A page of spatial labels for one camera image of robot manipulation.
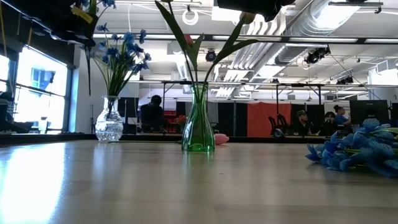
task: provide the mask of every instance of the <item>clear glass vase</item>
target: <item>clear glass vase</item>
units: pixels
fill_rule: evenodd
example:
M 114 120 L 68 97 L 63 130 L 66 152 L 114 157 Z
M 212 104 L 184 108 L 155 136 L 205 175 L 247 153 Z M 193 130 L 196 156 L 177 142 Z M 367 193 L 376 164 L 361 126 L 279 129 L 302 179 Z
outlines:
M 95 134 L 100 141 L 118 141 L 123 134 L 123 121 L 118 112 L 117 96 L 103 96 L 104 110 L 95 124 Z
M 182 150 L 195 152 L 214 151 L 214 134 L 206 111 L 207 86 L 191 86 L 191 90 L 192 108 L 182 135 Z

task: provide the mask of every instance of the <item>person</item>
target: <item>person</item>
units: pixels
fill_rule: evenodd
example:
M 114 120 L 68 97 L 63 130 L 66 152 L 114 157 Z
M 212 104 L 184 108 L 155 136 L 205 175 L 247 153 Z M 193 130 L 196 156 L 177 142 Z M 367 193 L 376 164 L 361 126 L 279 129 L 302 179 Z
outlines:
M 297 112 L 298 123 L 295 127 L 295 135 L 312 135 L 307 113 L 304 110 Z
M 331 136 L 337 130 L 337 124 L 335 123 L 336 115 L 329 111 L 325 114 L 325 122 L 321 127 L 319 135 L 321 136 Z
M 150 103 L 141 106 L 141 123 L 144 132 L 161 131 L 165 124 L 163 109 L 160 107 L 162 99 L 154 95 Z
M 351 118 L 346 118 L 344 117 L 344 114 L 346 111 L 342 106 L 336 105 L 334 107 L 336 111 L 336 118 L 335 118 L 335 123 L 337 125 L 350 125 L 351 124 Z

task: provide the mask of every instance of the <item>vase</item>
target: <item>vase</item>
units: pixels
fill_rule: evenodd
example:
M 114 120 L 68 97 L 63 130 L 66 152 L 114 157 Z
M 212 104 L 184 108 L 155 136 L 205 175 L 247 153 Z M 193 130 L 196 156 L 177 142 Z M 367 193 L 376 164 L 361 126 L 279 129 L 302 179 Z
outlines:
M 182 134 L 182 150 L 209 152 L 215 150 L 213 129 L 207 117 L 207 86 L 191 86 L 192 107 Z
M 117 96 L 103 96 L 104 110 L 95 124 L 95 134 L 100 141 L 118 141 L 123 134 L 123 121 L 118 112 Z

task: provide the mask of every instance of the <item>wooden tabletop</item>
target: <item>wooden tabletop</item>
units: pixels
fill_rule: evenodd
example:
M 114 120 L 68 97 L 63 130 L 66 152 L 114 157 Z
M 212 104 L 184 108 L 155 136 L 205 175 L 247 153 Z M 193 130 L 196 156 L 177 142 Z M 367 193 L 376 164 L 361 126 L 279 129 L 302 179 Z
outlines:
M 304 144 L 58 142 L 0 149 L 0 223 L 395 223 L 398 182 L 312 165 Z

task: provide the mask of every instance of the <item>window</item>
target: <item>window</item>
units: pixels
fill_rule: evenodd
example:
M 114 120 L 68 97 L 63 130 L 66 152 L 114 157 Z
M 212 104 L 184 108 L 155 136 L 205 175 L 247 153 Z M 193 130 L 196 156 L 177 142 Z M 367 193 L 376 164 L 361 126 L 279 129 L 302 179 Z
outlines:
M 48 128 L 61 130 L 67 92 L 68 68 L 35 50 L 19 54 L 14 120 L 33 122 L 47 119 Z
M 0 55 L 0 91 L 6 91 L 6 81 L 8 79 L 10 60 L 5 56 Z

